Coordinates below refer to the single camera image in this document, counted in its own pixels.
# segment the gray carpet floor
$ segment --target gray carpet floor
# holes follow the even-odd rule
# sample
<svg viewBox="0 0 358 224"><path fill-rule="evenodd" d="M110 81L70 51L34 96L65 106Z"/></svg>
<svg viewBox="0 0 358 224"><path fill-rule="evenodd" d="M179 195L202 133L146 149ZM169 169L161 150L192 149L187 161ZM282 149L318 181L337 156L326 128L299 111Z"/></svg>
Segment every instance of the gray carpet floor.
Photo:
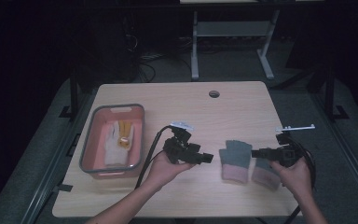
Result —
<svg viewBox="0 0 358 224"><path fill-rule="evenodd" d="M268 60L275 79L268 80L256 57L255 49L260 42L246 42L235 49L220 46L214 53L199 54L200 80L208 81L247 81L259 80L271 87L300 72L285 68L292 43L273 42L268 52ZM156 69L152 82L187 82L191 81L189 70L189 52L178 54L176 59L161 58L147 63ZM337 141L334 130L337 129L349 143L351 152L358 160L358 106L353 101L349 90L336 81L335 104L342 105L349 119L340 119L331 123L326 119L318 105L323 92L309 94L304 78L283 91L270 91L270 96L284 126L308 126L314 124L315 130L292 133L293 137L314 154L317 165L315 197L330 223L358 223L358 181L345 157L342 145ZM43 182L57 155L57 148L70 150L72 140L82 131L86 116L90 112L95 93L78 94L80 113L74 121L59 118L62 108L70 104L69 81L62 84L51 107L41 122L34 138L27 147L16 170L0 195L0 223L83 223L86 219L57 218L51 214L57 190L48 188L40 209L34 211L35 218L27 218L33 211L29 204L34 196L40 194L38 189L50 184L54 186L63 179L70 157L62 156L56 163L51 181ZM267 223L283 223L285 217L263 217ZM163 219L135 219L134 223L172 223ZM261 223L254 217L247 218L203 218L196 223ZM294 223L304 223L297 217Z"/></svg>

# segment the person's right hand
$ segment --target person's right hand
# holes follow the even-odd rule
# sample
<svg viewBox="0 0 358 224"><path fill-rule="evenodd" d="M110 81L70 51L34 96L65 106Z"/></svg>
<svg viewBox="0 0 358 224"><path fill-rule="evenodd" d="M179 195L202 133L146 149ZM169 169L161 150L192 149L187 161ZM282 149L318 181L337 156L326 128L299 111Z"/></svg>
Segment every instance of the person's right hand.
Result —
<svg viewBox="0 0 358 224"><path fill-rule="evenodd" d="M193 166L195 166L195 164L186 162L172 164L166 152L162 151L153 160L153 164L144 184L153 186L156 190L160 190L164 185L175 179L177 175L191 169Z"/></svg>
<svg viewBox="0 0 358 224"><path fill-rule="evenodd" d="M270 161L269 165L279 174L283 185L294 194L297 200L302 196L312 195L310 169L304 157L288 168L281 166L277 161Z"/></svg>

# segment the black cable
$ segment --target black cable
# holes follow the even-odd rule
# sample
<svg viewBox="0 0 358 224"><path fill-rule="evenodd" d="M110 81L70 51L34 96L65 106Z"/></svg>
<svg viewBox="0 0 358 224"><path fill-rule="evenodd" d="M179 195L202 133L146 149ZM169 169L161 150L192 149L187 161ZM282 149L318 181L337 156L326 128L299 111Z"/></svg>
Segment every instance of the black cable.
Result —
<svg viewBox="0 0 358 224"><path fill-rule="evenodd" d="M156 154L156 156L154 156L150 161L153 161L161 152L163 152L164 150L161 150L159 153Z"/></svg>
<svg viewBox="0 0 358 224"><path fill-rule="evenodd" d="M190 64L188 64L184 59L178 59L178 60L181 61L182 63L184 63L187 66L187 68L191 71Z"/></svg>
<svg viewBox="0 0 358 224"><path fill-rule="evenodd" d="M145 175L145 172L147 170L147 167L150 165L150 162L152 161L151 158L153 156L153 152L156 148L156 145L158 143L158 140L159 138L161 137L162 133L168 129L168 128L171 128L172 126L165 126L164 128L162 128L156 135L154 141L153 141L153 144L152 146L150 147L150 150L149 150L149 153L147 154L147 157L146 157L146 160L145 160L145 163L144 163L144 167L142 167L142 171L141 173L139 174L139 177L138 177L138 181L136 182L136 185L135 185L135 188L138 189L139 186L141 186L141 183L142 183L142 180L144 179L144 175Z"/></svg>
<svg viewBox="0 0 358 224"><path fill-rule="evenodd" d="M265 220L263 220L261 217L255 217L258 221L260 221L263 224L268 224Z"/></svg>
<svg viewBox="0 0 358 224"><path fill-rule="evenodd" d="M139 63L139 65L140 65L139 66L139 76L140 76L141 80L146 83L153 81L153 79L156 77L156 69L153 66L151 66L149 64L145 64L145 63ZM149 67L153 71L153 75L151 78L147 78L145 71L141 68L141 65Z"/></svg>
<svg viewBox="0 0 358 224"><path fill-rule="evenodd" d="M303 148L301 146L301 144L297 143L296 141L294 141L293 139L291 139L290 137L287 137L288 139L290 139L298 148L300 148L303 157L306 161L306 164L308 166L308 169L310 170L310 186L313 189L315 186L315 180L316 180L316 167L315 167L315 161L312 157L312 155L310 154L310 152L308 150L306 150L305 148ZM298 206L295 211L293 211L293 213L286 219L286 221L284 222L284 224L290 224L292 223L293 219L295 219L295 217L298 215L298 213L301 211L300 206Z"/></svg>

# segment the forearm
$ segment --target forearm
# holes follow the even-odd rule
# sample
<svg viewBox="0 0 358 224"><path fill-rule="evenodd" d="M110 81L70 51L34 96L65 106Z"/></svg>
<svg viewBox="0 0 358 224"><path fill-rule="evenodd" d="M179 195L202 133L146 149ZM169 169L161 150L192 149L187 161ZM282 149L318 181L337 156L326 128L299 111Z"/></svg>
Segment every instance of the forearm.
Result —
<svg viewBox="0 0 358 224"><path fill-rule="evenodd" d="M102 211L93 217L87 224L104 223L129 223L131 219L141 210L145 203L158 191L157 188L149 185L142 185L134 190L118 203Z"/></svg>
<svg viewBox="0 0 358 224"><path fill-rule="evenodd" d="M327 223L327 220L324 218L324 215L322 214L312 195L303 195L301 197L296 197L296 199L307 224Z"/></svg>

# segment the dark background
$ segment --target dark background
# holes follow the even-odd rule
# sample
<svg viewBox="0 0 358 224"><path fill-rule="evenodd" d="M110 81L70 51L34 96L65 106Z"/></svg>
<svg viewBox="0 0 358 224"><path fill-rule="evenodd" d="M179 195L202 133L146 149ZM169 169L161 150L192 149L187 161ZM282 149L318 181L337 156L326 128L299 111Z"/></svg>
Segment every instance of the dark background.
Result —
<svg viewBox="0 0 358 224"><path fill-rule="evenodd" d="M274 39L296 40L290 67L306 69L331 55L329 66L358 104L358 1L327 3L306 16L295 7L283 9ZM137 54L124 48L125 34L137 35L144 46L191 36L191 11L141 10L128 17L127 11L78 6L78 1L0 1L0 191L74 70L82 91L131 82ZM104 38L110 49L101 45Z"/></svg>

